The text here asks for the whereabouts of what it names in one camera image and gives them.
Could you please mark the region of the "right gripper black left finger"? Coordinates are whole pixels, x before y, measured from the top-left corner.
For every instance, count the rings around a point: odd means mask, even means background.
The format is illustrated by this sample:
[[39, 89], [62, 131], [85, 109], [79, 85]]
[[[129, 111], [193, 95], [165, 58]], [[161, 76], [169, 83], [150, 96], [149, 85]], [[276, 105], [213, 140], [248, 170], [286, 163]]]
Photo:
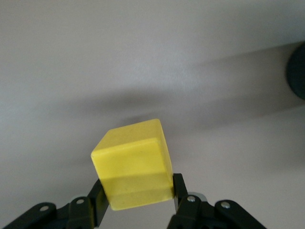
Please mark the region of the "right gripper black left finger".
[[39, 203], [5, 226], [6, 229], [95, 229], [109, 202], [100, 180], [87, 196], [80, 196], [61, 208], [50, 202]]

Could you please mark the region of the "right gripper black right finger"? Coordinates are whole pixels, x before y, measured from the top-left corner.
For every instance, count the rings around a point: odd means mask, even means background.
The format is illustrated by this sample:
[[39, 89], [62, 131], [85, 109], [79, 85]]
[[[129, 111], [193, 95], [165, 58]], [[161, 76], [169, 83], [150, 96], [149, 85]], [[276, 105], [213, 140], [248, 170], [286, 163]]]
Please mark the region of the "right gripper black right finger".
[[176, 213], [169, 229], [264, 229], [265, 226], [232, 200], [210, 205], [205, 196], [187, 191], [182, 174], [173, 175]]

